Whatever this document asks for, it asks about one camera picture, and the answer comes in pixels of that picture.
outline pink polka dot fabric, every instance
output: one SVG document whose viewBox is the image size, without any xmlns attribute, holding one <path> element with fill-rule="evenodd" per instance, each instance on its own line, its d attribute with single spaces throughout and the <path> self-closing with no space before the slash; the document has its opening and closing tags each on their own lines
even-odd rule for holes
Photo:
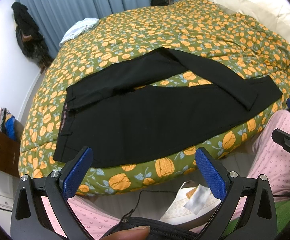
<svg viewBox="0 0 290 240">
<path fill-rule="evenodd" d="M 55 232 L 62 236 L 66 236 L 58 223 L 48 198 L 42 197 L 42 201 Z M 95 240 L 100 239 L 104 233 L 119 222 L 119 219 L 104 213 L 93 203 L 86 201 L 82 197 L 74 196 L 73 198 L 68 199 L 67 202 L 81 224 Z"/>
<path fill-rule="evenodd" d="M 279 110 L 272 115 L 262 133 L 246 143 L 249 153 L 256 154 L 248 173 L 248 178 L 257 178 L 265 174 L 269 180 L 273 195 L 290 193 L 290 153 L 272 140 L 272 131 L 276 128 L 290 134 L 290 113 Z M 275 201 L 288 200 L 285 197 L 274 198 Z M 240 198 L 232 219 L 240 216 L 246 197 Z"/>
</svg>

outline floral comforter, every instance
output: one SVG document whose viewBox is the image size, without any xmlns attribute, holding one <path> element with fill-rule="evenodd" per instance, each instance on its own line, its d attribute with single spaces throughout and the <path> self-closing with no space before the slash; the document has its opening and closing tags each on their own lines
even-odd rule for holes
<svg viewBox="0 0 290 240">
<path fill-rule="evenodd" d="M 64 166 L 53 160 L 53 152 L 69 85 L 157 47 L 211 58 L 245 79 L 270 75 L 283 95 L 248 122 L 166 158 L 106 169 L 90 168 L 78 194 L 121 194 L 192 172 L 196 169 L 194 153 L 198 147 L 204 146 L 214 158 L 221 158 L 260 132 L 274 112 L 286 108 L 286 99 L 290 97 L 290 45 L 254 18 L 226 15 L 208 0 L 184 0 L 171 6 L 124 11 L 101 19 L 97 28 L 68 41 L 59 51 L 30 109 L 21 143 L 20 176 L 40 178 Z M 153 85 L 209 83 L 187 71 Z"/>
</svg>

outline black pants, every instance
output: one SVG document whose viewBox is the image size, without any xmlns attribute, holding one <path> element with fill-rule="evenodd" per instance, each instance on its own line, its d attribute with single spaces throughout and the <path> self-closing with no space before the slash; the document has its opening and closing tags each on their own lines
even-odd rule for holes
<svg viewBox="0 0 290 240">
<path fill-rule="evenodd" d="M 133 89 L 187 70 L 214 84 Z M 162 158 L 248 121 L 280 97 L 269 76 L 244 80 L 214 60 L 159 48 L 67 88 L 53 159 L 72 160 L 83 146 L 93 149 L 96 168 Z"/>
</svg>

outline zipper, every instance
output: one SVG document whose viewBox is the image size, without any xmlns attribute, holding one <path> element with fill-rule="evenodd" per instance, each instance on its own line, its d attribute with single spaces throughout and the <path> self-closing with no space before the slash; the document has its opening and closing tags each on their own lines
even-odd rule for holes
<svg viewBox="0 0 290 240">
<path fill-rule="evenodd" d="M 123 219 L 122 223 L 129 224 L 129 225 L 134 226 L 134 227 L 138 227 L 139 226 L 139 225 L 135 225 L 135 224 L 132 224 L 132 223 L 128 222 L 127 219 Z M 163 234 L 164 236 L 167 236 L 167 237 L 177 238 L 179 240 L 189 240 L 190 239 L 190 238 L 186 238 L 186 237 L 183 237 L 183 236 L 178 236 L 178 235 L 171 234 L 171 233 L 166 233 L 163 230 L 159 230 L 159 229 L 155 229 L 155 228 L 150 228 L 150 231 Z"/>
</svg>

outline metal screw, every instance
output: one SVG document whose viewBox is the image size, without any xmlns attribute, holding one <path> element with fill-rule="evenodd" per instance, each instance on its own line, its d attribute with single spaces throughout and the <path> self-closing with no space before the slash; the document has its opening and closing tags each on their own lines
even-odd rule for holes
<svg viewBox="0 0 290 240">
<path fill-rule="evenodd" d="M 266 177 L 266 175 L 261 174 L 260 179 L 261 179 L 261 180 L 267 180 L 267 177 Z"/>
<path fill-rule="evenodd" d="M 229 173 L 229 175 L 230 175 L 232 178 L 237 178 L 237 177 L 238 177 L 238 173 L 235 172 L 235 171 L 231 171 L 231 172 Z"/>
<path fill-rule="evenodd" d="M 51 177 L 52 177 L 52 178 L 57 177 L 58 174 L 59 174 L 58 171 L 52 171 L 52 172 L 51 172 Z"/>
<path fill-rule="evenodd" d="M 23 175 L 23 176 L 21 177 L 21 180 L 23 180 L 23 181 L 26 181 L 26 179 L 28 179 L 28 175 L 27 175 L 27 174 L 25 174 L 25 175 Z"/>
</svg>

